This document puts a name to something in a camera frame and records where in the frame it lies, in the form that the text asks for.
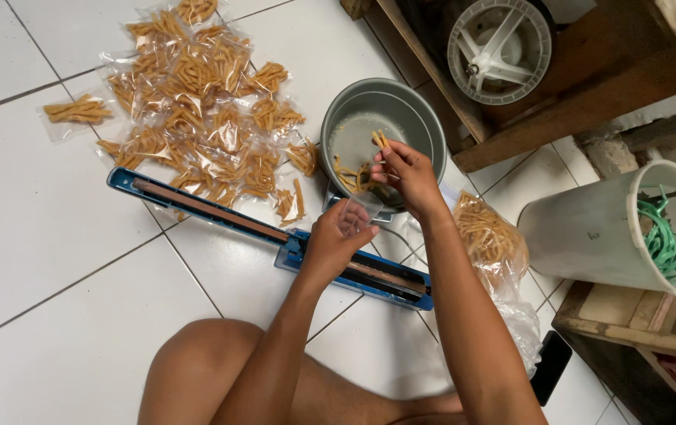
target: large plastic bag of snacks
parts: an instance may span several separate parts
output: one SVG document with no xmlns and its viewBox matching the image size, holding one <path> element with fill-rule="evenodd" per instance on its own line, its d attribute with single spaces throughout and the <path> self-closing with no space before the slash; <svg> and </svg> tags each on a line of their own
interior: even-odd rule
<svg viewBox="0 0 676 425">
<path fill-rule="evenodd" d="M 540 362 L 540 320 L 519 296 L 527 274 L 529 251 L 518 229 L 483 200 L 462 190 L 453 219 L 477 276 L 493 299 L 531 378 Z"/>
</svg>

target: white plastic wheel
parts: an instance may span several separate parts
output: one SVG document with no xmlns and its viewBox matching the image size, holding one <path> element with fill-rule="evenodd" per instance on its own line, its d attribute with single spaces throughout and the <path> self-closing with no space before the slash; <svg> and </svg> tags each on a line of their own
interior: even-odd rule
<svg viewBox="0 0 676 425">
<path fill-rule="evenodd" d="M 516 102 L 540 82 L 550 63 L 547 20 L 526 0 L 480 0 L 456 21 L 448 41 L 453 79 L 477 102 Z"/>
</svg>

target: electrical cord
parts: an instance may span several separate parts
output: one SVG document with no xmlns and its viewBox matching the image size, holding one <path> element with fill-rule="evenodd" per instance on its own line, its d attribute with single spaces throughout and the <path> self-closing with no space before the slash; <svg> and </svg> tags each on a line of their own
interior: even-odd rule
<svg viewBox="0 0 676 425">
<path fill-rule="evenodd" d="M 380 228 L 381 228 L 382 230 L 384 230 L 384 231 L 387 231 L 388 233 L 391 233 L 391 234 L 393 234 L 393 235 L 398 236 L 398 238 L 401 239 L 401 240 L 403 241 L 403 243 L 406 244 L 406 246 L 409 247 L 409 249 L 411 250 L 411 254 L 413 254 L 413 255 L 416 257 L 416 259 L 418 259 L 419 261 L 421 261 L 422 264 L 424 264 L 425 266 L 427 266 L 427 261 L 423 260 L 422 257 L 419 256 L 419 254 L 416 253 L 416 251 L 418 251 L 419 248 L 421 248 L 422 246 L 424 246 L 424 244 L 422 244 L 422 246 L 418 246 L 416 249 L 414 249 L 414 248 L 411 247 L 411 244 L 409 244 L 408 240 L 406 240 L 405 237 L 401 236 L 401 235 L 400 235 L 399 233 L 397 233 L 396 231 L 392 231 L 392 230 L 390 230 L 389 228 L 384 227 L 384 226 L 378 226 L 378 227 L 380 227 Z"/>
</svg>

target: impulse sealer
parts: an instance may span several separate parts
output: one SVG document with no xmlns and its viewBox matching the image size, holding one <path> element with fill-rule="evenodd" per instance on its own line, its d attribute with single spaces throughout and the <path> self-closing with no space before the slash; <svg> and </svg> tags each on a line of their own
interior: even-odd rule
<svg viewBox="0 0 676 425">
<path fill-rule="evenodd" d="M 301 268 L 309 242 L 307 231 L 284 231 L 123 167 L 112 170 L 107 177 L 107 185 L 279 246 L 275 267 L 293 272 Z M 333 284 L 409 309 L 432 309 L 428 274 L 363 251 L 354 254 L 348 267 Z"/>
</svg>

